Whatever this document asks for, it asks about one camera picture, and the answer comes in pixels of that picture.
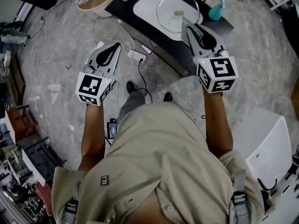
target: black shoe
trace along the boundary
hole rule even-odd
[[[164,96],[164,99],[163,99],[163,101],[165,101],[165,102],[169,102],[169,101],[172,101],[173,99],[172,99],[172,94],[170,93],[170,92],[167,92],[166,94],[165,94],[165,96]]]
[[[131,94],[133,91],[137,91],[135,84],[132,81],[127,82],[127,92]]]

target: gray floor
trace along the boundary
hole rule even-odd
[[[235,57],[240,75],[235,89],[223,96],[229,124],[233,128],[244,115],[259,106],[285,116],[295,146],[299,124],[290,96],[299,61],[285,36],[280,16],[271,12],[264,0],[226,2],[224,17],[235,28],[224,41],[230,55]],[[207,3],[213,6],[217,0]],[[43,13],[44,10],[34,8],[25,26],[29,35],[41,27]],[[119,41],[124,46],[129,42],[133,49],[142,51],[140,44],[132,40],[113,17],[97,18],[94,32],[97,43]],[[67,168],[76,168],[80,162],[85,108],[75,96],[75,86],[78,72],[82,71],[94,47],[93,19],[78,10],[75,0],[70,0],[45,16],[43,29],[19,53],[27,82],[24,104],[30,105],[42,135],[49,136],[54,149],[67,159]],[[125,55],[122,50],[120,62]],[[142,86],[137,65],[137,61],[128,57],[124,60],[119,78],[119,107],[128,96],[125,84],[129,79]],[[203,96],[196,77],[179,79],[162,61],[153,67],[143,65],[141,72],[154,101],[161,101],[164,94],[171,91],[205,133],[205,122],[200,118],[204,114]],[[111,113],[117,116],[116,89],[107,100]],[[106,120],[113,117],[107,101],[104,111]]]

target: person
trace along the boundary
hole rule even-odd
[[[105,158],[103,105],[88,105],[78,171],[55,170],[52,205],[58,224],[228,223],[234,172],[244,169],[252,223],[261,222],[260,188],[233,151],[220,93],[203,88],[205,139],[171,93],[163,102],[145,104],[130,81],[127,91]]]

